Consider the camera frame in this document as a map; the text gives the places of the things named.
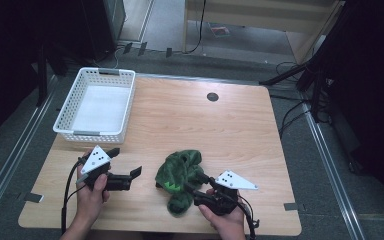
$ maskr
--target black circle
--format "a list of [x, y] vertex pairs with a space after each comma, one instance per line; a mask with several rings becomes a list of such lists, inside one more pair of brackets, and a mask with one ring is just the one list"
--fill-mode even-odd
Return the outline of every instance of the black circle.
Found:
[[218, 95], [217, 93], [209, 93], [207, 94], [207, 99], [210, 100], [211, 102], [215, 102], [218, 100]]

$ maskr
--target cable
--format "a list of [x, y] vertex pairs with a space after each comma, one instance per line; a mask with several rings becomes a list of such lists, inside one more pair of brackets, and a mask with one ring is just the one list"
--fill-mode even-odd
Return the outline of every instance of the cable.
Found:
[[289, 110], [286, 112], [285, 116], [283, 116], [283, 119], [282, 119], [282, 126], [281, 126], [281, 128], [279, 129], [279, 136], [280, 136], [280, 139], [282, 139], [283, 131], [285, 130], [285, 120], [286, 120], [286, 117], [288, 116], [288, 114], [289, 114], [290, 112], [292, 112], [295, 108], [297, 108], [299, 105], [303, 104], [304, 102], [305, 102], [305, 100], [300, 101], [298, 104], [296, 104], [296, 105], [293, 106], [291, 109], [289, 109]]
[[71, 178], [73, 177], [73, 173], [76, 170], [77, 166], [80, 164], [80, 160], [78, 160], [73, 168], [70, 171], [70, 174], [68, 175], [67, 179], [67, 185], [65, 186], [65, 193], [64, 193], [64, 204], [61, 209], [61, 235], [65, 233], [67, 230], [67, 203], [68, 203], [68, 191], [70, 190], [70, 183], [71, 183]]
[[[293, 64], [289, 70], [292, 70], [293, 68], [295, 68], [295, 67], [298, 66], [298, 64], [296, 64], [295, 62], [281, 62], [281, 63], [279, 63], [279, 64], [276, 65], [276, 73], [277, 73], [277, 75], [280, 75], [280, 73], [279, 73], [279, 67], [280, 67], [282, 64], [286, 64], [286, 63], [292, 63], [292, 64]], [[292, 75], [292, 77], [293, 77], [295, 80], [298, 80], [298, 78], [296, 78], [295, 75]], [[286, 78], [285, 80], [288, 80], [288, 81], [291, 81], [291, 82], [295, 82], [294, 80], [289, 79], [289, 78]]]
[[204, 12], [205, 12], [205, 5], [207, 3], [207, 0], [204, 0], [204, 6], [202, 7], [202, 15], [201, 15], [201, 24], [200, 24], [200, 27], [199, 27], [199, 41], [198, 41], [198, 44], [196, 44], [196, 47], [190, 51], [186, 51], [184, 52], [184, 54], [190, 54], [190, 53], [193, 53], [199, 46], [199, 44], [201, 43], [201, 39], [202, 39], [202, 22], [204, 21]]
[[67, 202], [68, 202], [68, 200], [70, 200], [71, 196], [73, 196], [73, 195], [74, 195], [75, 193], [77, 193], [78, 191], [82, 190], [84, 187], [86, 187], [86, 184], [83, 185], [83, 187], [81, 187], [81, 188], [77, 189], [76, 191], [72, 192], [72, 193], [70, 194], [70, 196], [68, 196], [68, 198], [67, 198]]

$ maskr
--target green cloth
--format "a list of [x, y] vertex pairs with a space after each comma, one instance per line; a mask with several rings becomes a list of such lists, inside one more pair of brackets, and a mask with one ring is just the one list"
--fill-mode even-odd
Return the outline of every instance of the green cloth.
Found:
[[204, 172], [198, 164], [202, 161], [197, 150], [184, 150], [170, 154], [158, 169], [155, 181], [172, 194], [167, 210], [174, 216], [185, 213], [193, 202], [193, 196], [184, 190], [189, 183], [195, 189], [202, 185], [196, 174]]

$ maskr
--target wooden table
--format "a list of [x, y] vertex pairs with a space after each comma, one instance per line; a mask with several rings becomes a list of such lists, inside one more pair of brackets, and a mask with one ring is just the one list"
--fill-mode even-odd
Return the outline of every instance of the wooden table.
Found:
[[[130, 191], [111, 192], [111, 198], [93, 229], [214, 234], [215, 230], [191, 206], [175, 218], [166, 204], [170, 195], [155, 188], [155, 175], [165, 158], [185, 149], [201, 151], [200, 164], [209, 176], [226, 169], [259, 186], [241, 191], [261, 226], [258, 235], [298, 235], [296, 210], [286, 211], [294, 195], [277, 132], [268, 90], [261, 86], [207, 81], [136, 78], [136, 92], [123, 144], [111, 161], [115, 174], [129, 174], [143, 166]], [[219, 100], [207, 99], [210, 92]], [[43, 194], [41, 203], [27, 202], [19, 224], [26, 228], [60, 228], [60, 211], [68, 174], [77, 157], [94, 143], [67, 142], [57, 136], [32, 192]], [[210, 188], [203, 185], [202, 191]], [[74, 191], [74, 179], [70, 190]], [[76, 211], [75, 195], [68, 204], [67, 225]]]
[[[188, 20], [201, 21], [203, 3], [185, 0], [183, 51]], [[311, 57], [320, 36], [329, 33], [340, 6], [340, 0], [207, 0], [204, 22], [285, 31], [295, 60], [301, 64]]]

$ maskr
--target white plastic basket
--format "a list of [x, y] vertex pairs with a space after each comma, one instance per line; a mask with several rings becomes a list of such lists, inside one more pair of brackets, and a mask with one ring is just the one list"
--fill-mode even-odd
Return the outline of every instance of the white plastic basket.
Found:
[[134, 91], [134, 71], [82, 68], [53, 130], [67, 141], [122, 143]]

